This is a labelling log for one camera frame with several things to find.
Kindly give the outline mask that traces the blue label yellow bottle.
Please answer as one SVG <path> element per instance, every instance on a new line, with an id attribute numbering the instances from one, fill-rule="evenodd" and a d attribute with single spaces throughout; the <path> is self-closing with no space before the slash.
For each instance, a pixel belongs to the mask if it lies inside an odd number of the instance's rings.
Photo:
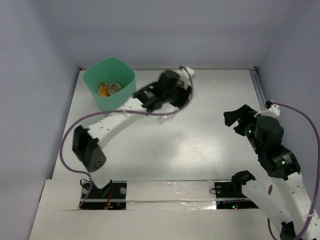
<path id="1" fill-rule="evenodd" d="M 110 96 L 115 95 L 123 89 L 123 86 L 118 82 L 110 83 L 107 87 L 107 92 Z"/>

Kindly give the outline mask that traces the short orange bottle yellow cap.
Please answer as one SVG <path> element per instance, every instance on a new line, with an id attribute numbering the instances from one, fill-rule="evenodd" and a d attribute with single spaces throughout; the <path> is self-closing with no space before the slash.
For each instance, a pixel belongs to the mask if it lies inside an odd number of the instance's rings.
<path id="1" fill-rule="evenodd" d="M 106 92 L 108 90 L 109 84 L 107 82 L 99 83 L 99 91 Z"/>

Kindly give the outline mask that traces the large clear water bottle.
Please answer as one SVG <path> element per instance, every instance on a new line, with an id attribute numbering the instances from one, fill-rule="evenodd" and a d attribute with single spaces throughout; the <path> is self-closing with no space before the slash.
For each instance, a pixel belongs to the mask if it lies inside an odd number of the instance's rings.
<path id="1" fill-rule="evenodd" d="M 171 104 L 166 104 L 162 109 L 159 110 L 159 116 L 156 119 L 156 122 L 159 125 L 162 125 L 165 122 L 171 121 L 175 116 L 176 112 L 179 111 L 179 108 Z"/>

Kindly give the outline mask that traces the small orange juice bottle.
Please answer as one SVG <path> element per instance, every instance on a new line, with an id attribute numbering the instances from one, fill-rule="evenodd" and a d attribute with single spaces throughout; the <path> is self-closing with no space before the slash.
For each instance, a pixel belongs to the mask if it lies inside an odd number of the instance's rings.
<path id="1" fill-rule="evenodd" d="M 100 97 L 109 97 L 109 93 L 107 91 L 98 91 L 97 93 Z"/>

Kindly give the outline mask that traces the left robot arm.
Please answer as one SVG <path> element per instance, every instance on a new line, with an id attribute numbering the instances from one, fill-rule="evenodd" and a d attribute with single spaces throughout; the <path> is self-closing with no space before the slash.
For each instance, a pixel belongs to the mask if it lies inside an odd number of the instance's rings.
<path id="1" fill-rule="evenodd" d="M 193 97 L 195 70 L 181 66 L 163 71 L 158 80 L 137 90 L 116 110 L 104 113 L 102 120 L 77 126 L 73 132 L 72 151 L 92 177 L 93 191 L 104 198 L 110 194 L 112 180 L 106 170 L 103 148 L 122 131 L 145 117 L 156 116 L 162 124 L 185 109 Z"/>

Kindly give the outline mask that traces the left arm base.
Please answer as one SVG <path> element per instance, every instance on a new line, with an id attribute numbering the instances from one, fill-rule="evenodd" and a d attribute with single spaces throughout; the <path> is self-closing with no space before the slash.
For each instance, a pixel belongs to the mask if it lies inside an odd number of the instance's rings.
<path id="1" fill-rule="evenodd" d="M 105 187 L 98 188 L 86 180 L 81 184 L 80 209 L 82 210 L 126 210 L 127 182 L 111 181 Z"/>

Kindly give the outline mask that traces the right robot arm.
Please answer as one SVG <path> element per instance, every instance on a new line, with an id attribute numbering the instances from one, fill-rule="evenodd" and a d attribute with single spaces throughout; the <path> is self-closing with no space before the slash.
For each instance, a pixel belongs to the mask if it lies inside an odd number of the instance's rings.
<path id="1" fill-rule="evenodd" d="M 318 240 L 320 217 L 316 211 L 320 178 L 310 199 L 303 182 L 301 167 L 294 153 L 282 144 L 284 129 L 277 118 L 281 104 L 267 101 L 266 110 L 256 111 L 248 105 L 223 114 L 228 127 L 248 139 L 257 160 L 282 196 L 281 206 L 263 189 L 255 176 L 243 170 L 234 174 L 230 190 L 235 196 L 251 200 L 274 225 L 282 240 Z"/>

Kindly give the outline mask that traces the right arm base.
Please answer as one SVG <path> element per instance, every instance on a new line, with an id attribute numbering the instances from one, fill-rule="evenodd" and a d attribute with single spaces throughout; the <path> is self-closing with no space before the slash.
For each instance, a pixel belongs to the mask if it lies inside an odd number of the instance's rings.
<path id="1" fill-rule="evenodd" d="M 257 209 L 257 205 L 242 193 L 242 187 L 255 179 L 248 170 L 243 170 L 235 173 L 231 180 L 216 181 L 210 192 L 217 198 L 217 208 L 231 210 Z"/>

